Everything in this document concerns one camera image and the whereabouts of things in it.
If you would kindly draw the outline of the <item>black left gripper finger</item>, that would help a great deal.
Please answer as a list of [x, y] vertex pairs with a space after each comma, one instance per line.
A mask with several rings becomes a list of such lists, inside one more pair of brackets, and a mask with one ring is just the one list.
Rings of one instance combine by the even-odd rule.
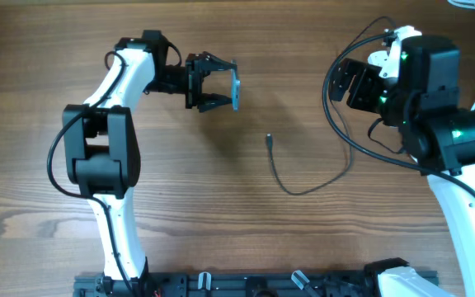
[[236, 64], [224, 61], [209, 52], [204, 51], [202, 55], [202, 72], [205, 75], [210, 75], [213, 71], [238, 70]]
[[202, 93], [200, 95], [200, 99], [198, 100], [198, 110], [199, 112], [206, 112], [219, 106], [225, 106], [232, 103], [232, 99], [230, 97], [226, 97], [225, 95]]

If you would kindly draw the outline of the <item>blue screen Galaxy smartphone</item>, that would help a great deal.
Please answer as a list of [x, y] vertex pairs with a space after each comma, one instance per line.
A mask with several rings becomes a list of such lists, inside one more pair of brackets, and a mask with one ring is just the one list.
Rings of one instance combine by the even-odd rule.
[[231, 60], [231, 64], [233, 67], [230, 69], [231, 71], [231, 101], [234, 111], [239, 110], [240, 104], [240, 86], [241, 81], [238, 76], [238, 65], [235, 59]]

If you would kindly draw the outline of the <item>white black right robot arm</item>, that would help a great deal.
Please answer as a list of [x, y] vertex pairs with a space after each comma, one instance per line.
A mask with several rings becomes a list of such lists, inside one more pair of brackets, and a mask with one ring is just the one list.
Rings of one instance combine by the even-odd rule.
[[475, 296], [475, 111], [459, 106], [459, 49], [436, 35], [384, 35], [387, 50], [360, 62], [342, 52], [322, 104], [368, 111], [397, 129], [407, 168], [426, 177], [449, 227], [465, 292]]

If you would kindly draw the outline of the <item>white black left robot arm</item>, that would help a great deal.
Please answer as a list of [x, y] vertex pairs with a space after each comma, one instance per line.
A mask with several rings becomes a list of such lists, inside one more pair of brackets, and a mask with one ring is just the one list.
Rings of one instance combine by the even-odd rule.
[[81, 105], [63, 110], [63, 128], [52, 147], [64, 145], [68, 179], [91, 206], [105, 256], [98, 276], [78, 277], [76, 296], [160, 296], [162, 287], [148, 271], [137, 234], [134, 188], [141, 157], [132, 113], [150, 92], [182, 94], [186, 108], [201, 112], [227, 104], [239, 107], [235, 61], [203, 52], [167, 63], [176, 46], [161, 31], [123, 37], [105, 56], [108, 74]]

